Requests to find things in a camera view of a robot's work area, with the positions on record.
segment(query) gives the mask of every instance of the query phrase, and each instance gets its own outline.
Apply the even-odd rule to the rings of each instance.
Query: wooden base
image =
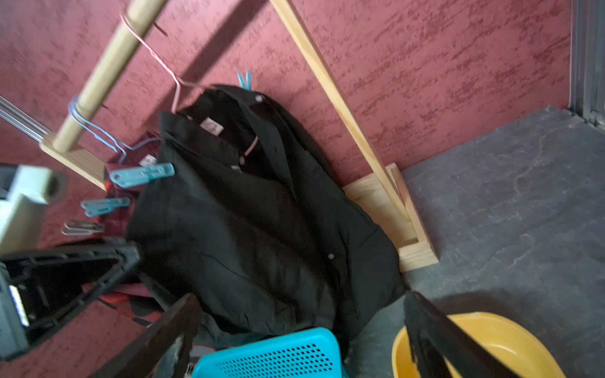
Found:
[[[399,215],[376,174],[346,185],[347,197],[361,206],[387,234],[399,252],[399,270],[409,271],[439,262],[418,211],[395,163],[386,167],[404,202],[406,220]]]
[[[80,145],[69,152],[59,152],[53,147],[54,134],[47,134],[40,142],[40,149],[74,170],[83,178],[105,190],[105,163]]]

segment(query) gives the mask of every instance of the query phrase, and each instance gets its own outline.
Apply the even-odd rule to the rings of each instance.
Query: metal clip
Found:
[[[87,217],[96,217],[98,215],[109,214],[117,207],[130,206],[130,198],[107,198],[105,200],[84,201],[80,206],[86,210]]]
[[[174,176],[174,167],[170,163],[163,163],[151,167],[118,169],[111,173],[110,179],[113,183],[128,188],[170,176]]]
[[[101,233],[104,231],[105,225],[102,223],[78,220],[67,221],[63,225],[63,228],[61,228],[61,233],[69,236],[92,235],[94,233]]]

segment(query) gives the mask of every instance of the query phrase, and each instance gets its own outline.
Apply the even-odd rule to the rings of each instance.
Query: wooden rod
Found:
[[[280,16],[281,20],[284,22],[284,25],[290,32],[290,35],[292,35],[292,39],[294,39],[294,42],[296,42],[296,45],[301,50],[302,55],[307,60],[311,70],[313,70],[315,73],[319,83],[323,87],[325,93],[328,95],[328,98],[332,102],[332,105],[334,105],[334,108],[336,108],[336,111],[340,115],[340,118],[344,122],[344,125],[347,127],[349,133],[355,140],[355,143],[357,143],[361,153],[364,155],[368,164],[372,168],[372,171],[374,171],[378,177],[378,180],[380,181],[382,187],[384,187],[384,190],[387,192],[387,195],[393,203],[393,206],[395,209],[397,209],[397,212],[403,219],[410,220],[407,211],[405,210],[404,203],[399,196],[397,187],[394,185],[393,180],[389,176],[380,158],[376,156],[376,153],[374,153],[374,150],[370,145],[370,141],[368,141],[363,131],[361,131],[357,120],[353,116],[353,113],[351,113],[340,90],[336,86],[332,73],[327,68],[324,59],[313,43],[313,40],[311,40],[309,31],[307,31],[305,28],[300,15],[296,9],[294,9],[294,6],[290,0],[271,0],[271,3],[275,7],[275,10],[277,11],[277,14]]]
[[[126,12],[126,19],[132,29],[140,36],[147,34],[167,1],[134,0]],[[138,40],[121,22],[78,95],[76,109],[82,116],[91,119],[95,115],[138,47]],[[53,148],[57,152],[69,152],[83,132],[84,129],[67,115],[54,138]]]

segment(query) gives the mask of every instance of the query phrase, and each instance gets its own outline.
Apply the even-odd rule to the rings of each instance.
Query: red textured wall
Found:
[[[547,104],[567,106],[569,0],[294,4],[385,163],[404,168]],[[195,58],[236,5],[172,0],[158,19],[167,36],[153,29],[148,41],[177,72],[193,61],[210,65],[204,56]],[[0,94],[58,129],[123,6],[119,0],[2,2]],[[302,121],[342,184],[369,173],[268,3],[201,79],[235,84],[236,72],[246,69],[256,90]],[[141,50],[95,119],[133,141],[141,128],[152,127],[147,120],[155,119],[170,88],[169,76]],[[83,144],[109,156],[90,136]]]

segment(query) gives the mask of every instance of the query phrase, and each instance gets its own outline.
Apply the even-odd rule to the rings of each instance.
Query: wooden frame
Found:
[[[134,0],[126,12],[129,24],[139,35],[144,36],[167,1]],[[371,207],[369,205],[371,201],[368,198],[382,198],[381,201],[384,200],[385,196],[388,198],[390,204],[387,213],[390,215],[389,217],[382,216],[382,224],[378,221],[376,222],[383,229],[389,229],[390,227],[393,230],[403,232],[402,234],[387,232],[390,234],[395,245],[398,246],[400,256],[415,256],[409,259],[407,257],[403,259],[402,257],[402,261],[406,261],[402,262],[401,266],[403,270],[437,262],[433,248],[424,232],[422,222],[420,222],[420,218],[416,213],[401,174],[396,169],[396,166],[394,169],[392,166],[389,166],[390,170],[387,170],[374,152],[370,141],[359,127],[357,120],[336,85],[334,77],[327,68],[324,59],[311,40],[300,15],[296,12],[290,0],[271,0],[271,3],[374,172],[372,177],[368,176],[361,179],[363,183],[373,183],[373,186],[377,185],[373,195],[370,197],[363,196],[365,199],[360,199],[365,203],[362,207]],[[138,40],[121,24],[114,33],[113,38],[76,102],[77,110],[85,118],[90,119],[94,116],[138,47]],[[40,147],[46,153],[61,161],[64,165],[73,169],[95,185],[104,188],[103,169],[105,164],[102,160],[77,144],[82,133],[83,129],[74,119],[67,116],[59,132],[56,135],[49,134],[46,136],[40,142]],[[351,185],[348,185],[345,187],[345,190],[351,192],[352,188],[355,188],[355,186],[351,187]],[[379,212],[377,213],[374,210],[371,210],[374,216],[380,218]],[[402,226],[403,228],[401,228],[399,227],[400,225],[409,225],[409,227]],[[404,243],[405,240],[416,240],[416,242],[406,244]]]

